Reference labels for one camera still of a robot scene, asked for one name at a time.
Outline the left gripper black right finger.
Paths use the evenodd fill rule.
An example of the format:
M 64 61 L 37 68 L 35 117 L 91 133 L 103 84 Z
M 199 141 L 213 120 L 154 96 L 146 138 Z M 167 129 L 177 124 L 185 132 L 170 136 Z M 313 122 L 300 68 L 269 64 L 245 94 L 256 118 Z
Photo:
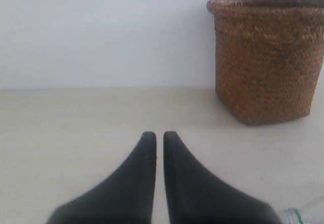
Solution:
M 278 223 L 273 208 L 205 168 L 175 131 L 164 133 L 170 223 Z

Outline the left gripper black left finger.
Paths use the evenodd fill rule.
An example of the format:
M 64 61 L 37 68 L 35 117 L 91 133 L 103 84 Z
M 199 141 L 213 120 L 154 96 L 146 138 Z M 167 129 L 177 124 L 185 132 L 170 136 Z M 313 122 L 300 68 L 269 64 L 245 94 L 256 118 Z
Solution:
M 146 131 L 109 177 L 57 207 L 47 223 L 151 223 L 155 177 L 156 135 Z

